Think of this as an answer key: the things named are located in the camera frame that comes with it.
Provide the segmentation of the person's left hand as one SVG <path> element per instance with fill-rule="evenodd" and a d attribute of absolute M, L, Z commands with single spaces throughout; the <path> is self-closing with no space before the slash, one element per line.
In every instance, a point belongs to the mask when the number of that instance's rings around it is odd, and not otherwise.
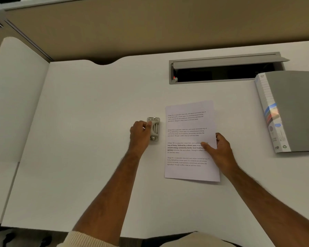
<path fill-rule="evenodd" d="M 150 142 L 151 131 L 131 131 L 128 152 L 141 158 Z"/>

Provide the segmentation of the person's right hand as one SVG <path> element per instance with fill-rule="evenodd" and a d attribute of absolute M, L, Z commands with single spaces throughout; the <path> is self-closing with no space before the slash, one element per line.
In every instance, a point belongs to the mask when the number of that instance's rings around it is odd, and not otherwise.
<path fill-rule="evenodd" d="M 210 155 L 224 176 L 230 179 L 239 170 L 230 143 L 220 133 L 216 133 L 217 153 Z"/>

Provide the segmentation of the grey metal hole punch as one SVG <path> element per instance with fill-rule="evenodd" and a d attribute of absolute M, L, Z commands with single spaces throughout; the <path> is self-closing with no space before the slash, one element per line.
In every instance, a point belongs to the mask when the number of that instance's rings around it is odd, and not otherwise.
<path fill-rule="evenodd" d="M 159 130 L 160 130 L 160 118 L 159 117 L 148 117 L 147 122 L 152 123 L 150 140 L 158 141 Z"/>

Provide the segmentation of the white printed paper sheet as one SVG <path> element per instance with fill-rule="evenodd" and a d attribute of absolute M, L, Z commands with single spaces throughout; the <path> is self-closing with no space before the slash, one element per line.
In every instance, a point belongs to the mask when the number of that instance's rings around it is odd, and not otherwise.
<path fill-rule="evenodd" d="M 217 148 L 214 102 L 167 106 L 165 178 L 220 182 L 220 171 L 201 142 Z"/>

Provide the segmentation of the person's left forearm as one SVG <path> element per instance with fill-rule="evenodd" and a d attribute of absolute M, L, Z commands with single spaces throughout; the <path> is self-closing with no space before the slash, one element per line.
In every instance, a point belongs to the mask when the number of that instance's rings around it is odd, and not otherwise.
<path fill-rule="evenodd" d="M 141 152 L 128 150 L 102 191 L 73 228 L 117 246 L 128 210 Z"/>

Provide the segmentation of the person's right forearm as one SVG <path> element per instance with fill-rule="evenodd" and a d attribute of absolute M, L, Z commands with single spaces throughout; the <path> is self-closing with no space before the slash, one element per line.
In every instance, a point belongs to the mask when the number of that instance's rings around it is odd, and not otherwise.
<path fill-rule="evenodd" d="M 275 247 L 309 247 L 309 220 L 278 200 L 238 165 L 222 169 Z"/>

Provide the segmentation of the cream knitted sweater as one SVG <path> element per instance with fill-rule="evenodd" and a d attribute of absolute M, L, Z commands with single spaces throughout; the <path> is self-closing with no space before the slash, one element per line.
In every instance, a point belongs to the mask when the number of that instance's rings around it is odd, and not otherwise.
<path fill-rule="evenodd" d="M 201 233 L 189 232 L 171 236 L 145 239 L 144 247 L 241 247 L 217 237 Z M 71 231 L 64 242 L 57 247 L 120 247 L 91 237 L 87 234 Z"/>

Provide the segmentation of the black chair base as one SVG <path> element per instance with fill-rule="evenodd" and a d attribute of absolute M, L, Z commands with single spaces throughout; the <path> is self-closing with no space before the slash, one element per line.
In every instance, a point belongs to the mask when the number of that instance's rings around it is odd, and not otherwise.
<path fill-rule="evenodd" d="M 52 242 L 49 232 L 0 226 L 0 247 L 49 247 Z"/>

